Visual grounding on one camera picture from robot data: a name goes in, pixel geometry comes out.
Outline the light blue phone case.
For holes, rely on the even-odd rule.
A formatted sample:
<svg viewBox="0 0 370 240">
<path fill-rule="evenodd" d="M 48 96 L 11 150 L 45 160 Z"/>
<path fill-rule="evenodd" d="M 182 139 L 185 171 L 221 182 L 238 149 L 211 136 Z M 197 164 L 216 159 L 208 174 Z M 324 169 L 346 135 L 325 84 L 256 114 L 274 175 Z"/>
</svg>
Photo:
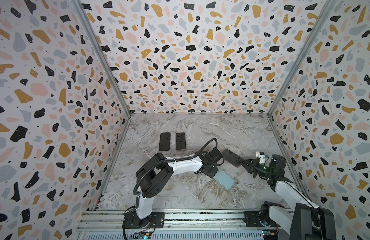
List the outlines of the light blue phone case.
<svg viewBox="0 0 370 240">
<path fill-rule="evenodd" d="M 226 172 L 224 172 L 221 169 L 218 169 L 213 179 L 216 180 L 228 191 L 230 191 L 236 183 L 236 181 L 232 177 L 230 177 Z"/>
</svg>

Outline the black phone case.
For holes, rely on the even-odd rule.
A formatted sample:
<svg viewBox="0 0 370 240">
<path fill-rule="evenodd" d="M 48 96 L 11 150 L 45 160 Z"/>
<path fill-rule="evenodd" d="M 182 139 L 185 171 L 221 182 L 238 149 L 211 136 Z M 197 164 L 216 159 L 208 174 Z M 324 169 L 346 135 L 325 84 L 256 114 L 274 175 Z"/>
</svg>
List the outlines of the black phone case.
<svg viewBox="0 0 370 240">
<path fill-rule="evenodd" d="M 159 151 L 166 152 L 170 150 L 171 133 L 164 132 L 160 134 Z"/>
</svg>

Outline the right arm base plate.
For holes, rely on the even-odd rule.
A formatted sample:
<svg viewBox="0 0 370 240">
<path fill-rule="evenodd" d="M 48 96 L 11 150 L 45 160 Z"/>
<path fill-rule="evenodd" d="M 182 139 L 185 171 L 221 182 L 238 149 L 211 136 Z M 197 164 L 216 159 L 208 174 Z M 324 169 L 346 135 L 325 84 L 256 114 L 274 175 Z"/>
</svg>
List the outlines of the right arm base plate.
<svg viewBox="0 0 370 240">
<path fill-rule="evenodd" d="M 247 228 L 275 228 L 277 226 L 268 214 L 263 214 L 261 211 L 245 211 L 244 222 Z"/>
</svg>

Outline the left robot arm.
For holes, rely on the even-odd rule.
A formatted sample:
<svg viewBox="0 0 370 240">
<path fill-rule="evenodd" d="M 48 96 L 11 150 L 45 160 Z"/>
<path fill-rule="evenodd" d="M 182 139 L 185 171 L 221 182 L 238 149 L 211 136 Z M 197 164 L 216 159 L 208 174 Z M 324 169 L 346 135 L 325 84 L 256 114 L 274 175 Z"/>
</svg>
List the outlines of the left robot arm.
<svg viewBox="0 0 370 240">
<path fill-rule="evenodd" d="M 136 196 L 137 217 L 143 220 L 152 214 L 154 197 L 164 189 L 171 177 L 192 172 L 213 178 L 218 172 L 218 161 L 221 159 L 223 154 L 217 148 L 176 158 L 165 157 L 162 153 L 155 154 L 136 172 L 133 194 Z"/>
</svg>

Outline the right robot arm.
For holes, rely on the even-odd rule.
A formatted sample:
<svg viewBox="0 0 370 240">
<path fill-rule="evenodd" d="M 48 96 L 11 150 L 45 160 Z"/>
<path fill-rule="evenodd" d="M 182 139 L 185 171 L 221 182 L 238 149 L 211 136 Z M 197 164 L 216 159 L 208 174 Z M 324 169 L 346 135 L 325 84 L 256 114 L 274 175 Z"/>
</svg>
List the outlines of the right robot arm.
<svg viewBox="0 0 370 240">
<path fill-rule="evenodd" d="M 243 166 L 254 178 L 265 180 L 292 211 L 290 213 L 280 204 L 265 201 L 258 215 L 261 225 L 280 227 L 291 240 L 337 239 L 333 213 L 309 200 L 284 176 L 286 159 L 283 156 L 272 155 L 268 166 L 259 157 L 248 160 Z"/>
</svg>

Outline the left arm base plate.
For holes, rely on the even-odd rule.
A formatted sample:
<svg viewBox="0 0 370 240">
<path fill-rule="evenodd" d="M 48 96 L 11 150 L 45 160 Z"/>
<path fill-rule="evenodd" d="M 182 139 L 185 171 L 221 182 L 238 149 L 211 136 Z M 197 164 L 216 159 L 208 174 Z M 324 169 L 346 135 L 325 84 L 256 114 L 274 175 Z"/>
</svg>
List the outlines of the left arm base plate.
<svg viewBox="0 0 370 240">
<path fill-rule="evenodd" d="M 123 220 L 124 229 L 162 229 L 164 227 L 165 213 L 152 212 L 148 217 L 140 219 L 135 210 L 125 214 Z"/>
</svg>

